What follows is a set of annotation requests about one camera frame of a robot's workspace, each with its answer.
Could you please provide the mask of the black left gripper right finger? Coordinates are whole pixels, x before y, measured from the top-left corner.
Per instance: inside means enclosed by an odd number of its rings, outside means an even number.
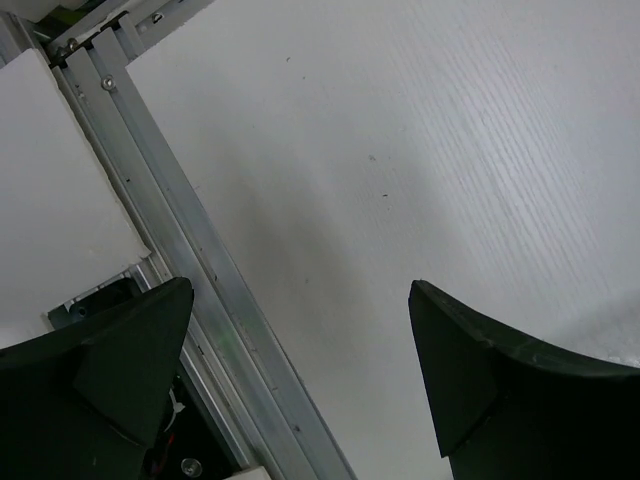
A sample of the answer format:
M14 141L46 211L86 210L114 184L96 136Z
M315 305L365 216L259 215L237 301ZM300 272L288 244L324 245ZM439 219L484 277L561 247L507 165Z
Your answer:
M639 371L507 326L416 280L408 300L438 448L457 479L635 479Z

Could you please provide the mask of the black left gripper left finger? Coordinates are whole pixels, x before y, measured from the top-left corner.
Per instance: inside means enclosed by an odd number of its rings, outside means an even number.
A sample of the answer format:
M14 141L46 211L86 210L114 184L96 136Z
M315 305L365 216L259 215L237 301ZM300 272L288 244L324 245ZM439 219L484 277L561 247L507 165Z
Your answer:
M194 291L174 278L1 352L4 479L136 479L155 443Z

